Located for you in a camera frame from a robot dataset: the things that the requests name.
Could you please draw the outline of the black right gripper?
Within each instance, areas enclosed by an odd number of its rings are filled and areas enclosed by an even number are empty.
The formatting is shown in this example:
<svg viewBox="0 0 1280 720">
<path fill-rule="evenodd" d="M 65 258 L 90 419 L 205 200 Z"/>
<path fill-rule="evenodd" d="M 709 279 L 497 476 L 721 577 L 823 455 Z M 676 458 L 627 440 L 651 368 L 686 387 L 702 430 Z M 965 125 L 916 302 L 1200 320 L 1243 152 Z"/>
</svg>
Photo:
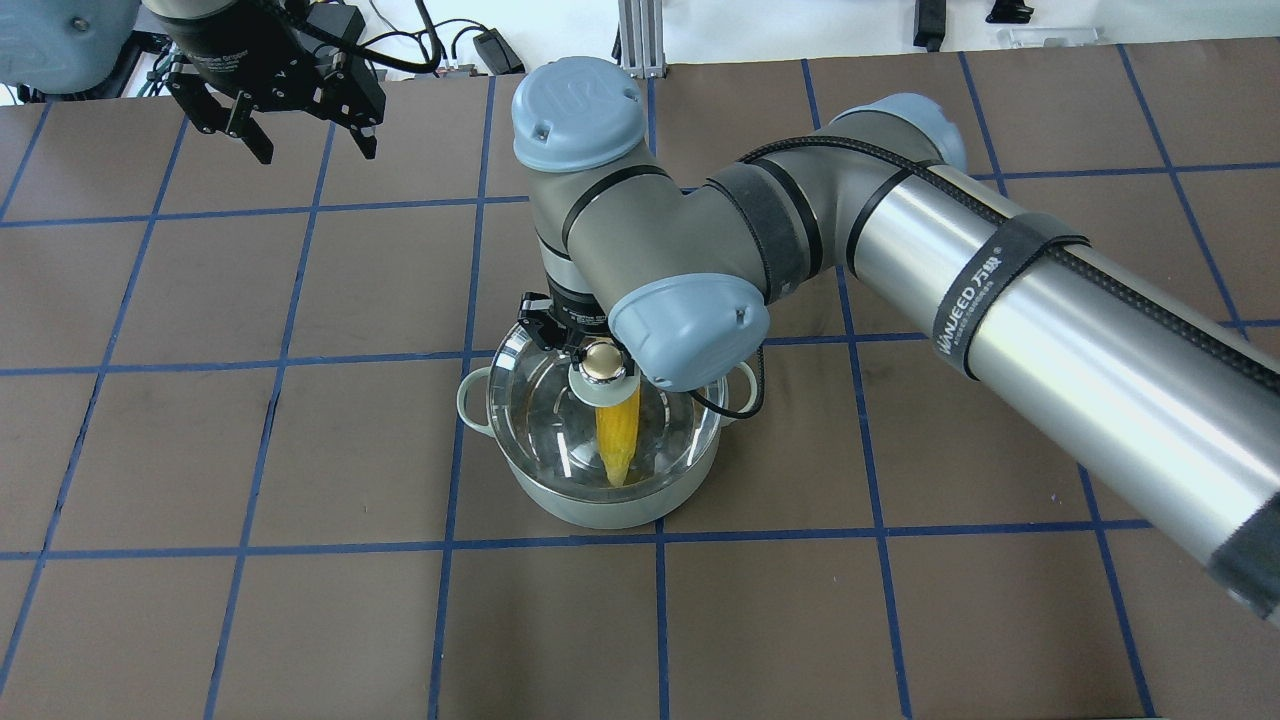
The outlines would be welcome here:
<svg viewBox="0 0 1280 720">
<path fill-rule="evenodd" d="M 568 329 L 585 336 L 609 336 L 608 315 L 591 293 L 548 281 L 550 295 L 525 292 L 517 327 L 543 351 L 564 351 Z"/>
</svg>

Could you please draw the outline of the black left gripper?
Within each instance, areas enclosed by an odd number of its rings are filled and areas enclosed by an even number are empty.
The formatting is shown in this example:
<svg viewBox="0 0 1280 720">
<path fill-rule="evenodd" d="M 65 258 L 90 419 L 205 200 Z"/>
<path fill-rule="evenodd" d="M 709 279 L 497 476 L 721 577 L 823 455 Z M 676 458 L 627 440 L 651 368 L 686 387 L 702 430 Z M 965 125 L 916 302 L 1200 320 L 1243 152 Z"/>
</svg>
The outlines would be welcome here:
<svg viewBox="0 0 1280 720">
<path fill-rule="evenodd" d="M 387 96 L 367 61 L 297 29 L 282 13 L 348 44 L 366 28 L 356 6 L 311 1 L 168 1 L 165 32 L 179 54 L 165 86 L 202 135 L 241 141 L 262 164 L 274 145 L 253 111 L 306 111 L 348 129 L 378 155 Z"/>
</svg>

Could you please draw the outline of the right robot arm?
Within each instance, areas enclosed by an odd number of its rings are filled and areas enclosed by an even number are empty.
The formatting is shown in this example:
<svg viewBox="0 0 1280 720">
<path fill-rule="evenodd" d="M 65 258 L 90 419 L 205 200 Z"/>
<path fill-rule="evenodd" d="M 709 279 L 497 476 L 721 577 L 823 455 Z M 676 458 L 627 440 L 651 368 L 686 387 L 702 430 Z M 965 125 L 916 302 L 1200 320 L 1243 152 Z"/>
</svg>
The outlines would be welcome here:
<svg viewBox="0 0 1280 720">
<path fill-rule="evenodd" d="M 845 266 L 1277 621 L 1277 360 L 969 177 L 938 104 L 847 109 L 690 193 L 607 60 L 535 69 L 511 119 L 549 277 L 654 386 L 718 380 L 763 343 L 771 304 Z"/>
</svg>

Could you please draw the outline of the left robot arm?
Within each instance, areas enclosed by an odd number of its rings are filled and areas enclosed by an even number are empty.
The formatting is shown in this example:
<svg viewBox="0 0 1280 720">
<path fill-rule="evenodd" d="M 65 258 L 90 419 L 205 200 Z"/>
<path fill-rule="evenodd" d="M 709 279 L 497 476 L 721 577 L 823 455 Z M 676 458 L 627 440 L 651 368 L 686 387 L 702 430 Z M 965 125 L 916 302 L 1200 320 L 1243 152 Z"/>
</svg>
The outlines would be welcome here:
<svg viewBox="0 0 1280 720">
<path fill-rule="evenodd" d="M 274 146 L 257 114 L 302 111 L 376 156 L 387 96 L 360 45 L 364 17 L 342 3 L 5 1 L 3 83 L 38 101 L 116 87 L 143 15 L 172 45 L 155 77 L 200 133 L 236 138 L 269 164 Z"/>
</svg>

